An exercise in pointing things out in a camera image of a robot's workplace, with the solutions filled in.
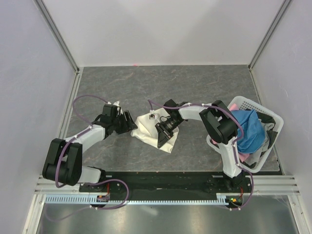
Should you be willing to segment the white cloth napkin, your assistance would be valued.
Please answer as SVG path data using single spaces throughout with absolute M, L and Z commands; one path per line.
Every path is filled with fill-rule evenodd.
M 164 120 L 164 117 L 166 117 L 168 113 L 165 111 L 164 108 L 160 108 L 160 109 L 155 110 L 155 114 L 157 116 L 157 119 L 149 119 L 149 115 L 150 115 L 149 113 L 138 116 L 135 121 L 137 129 L 132 130 L 131 136 L 136 137 L 142 142 L 158 149 L 157 147 L 158 133 L 157 133 L 155 125 L 159 123 L 160 117 L 162 117 L 161 120 Z M 171 153 L 173 150 L 174 144 L 177 140 L 178 133 L 179 133 L 179 128 L 177 127 L 173 130 L 173 137 L 168 142 L 166 142 L 160 148 L 160 150 L 166 153 Z

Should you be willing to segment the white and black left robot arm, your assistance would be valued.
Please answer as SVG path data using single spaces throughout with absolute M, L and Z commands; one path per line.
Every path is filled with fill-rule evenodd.
M 112 133 L 118 135 L 137 129 L 128 110 L 116 104 L 105 104 L 102 113 L 78 134 L 51 141 L 42 169 L 42 176 L 54 181 L 58 188 L 74 186 L 82 175 L 83 153 Z

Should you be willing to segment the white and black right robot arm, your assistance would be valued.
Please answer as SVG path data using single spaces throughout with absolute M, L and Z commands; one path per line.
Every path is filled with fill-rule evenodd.
M 223 186 L 229 192 L 236 191 L 243 180 L 240 166 L 237 141 L 238 125 L 227 106 L 220 100 L 212 104 L 197 105 L 172 99 L 165 102 L 163 108 L 169 114 L 165 121 L 155 125 L 157 130 L 157 147 L 161 148 L 173 137 L 173 130 L 182 122 L 201 121 L 208 132 L 209 140 L 216 142 L 223 162 Z

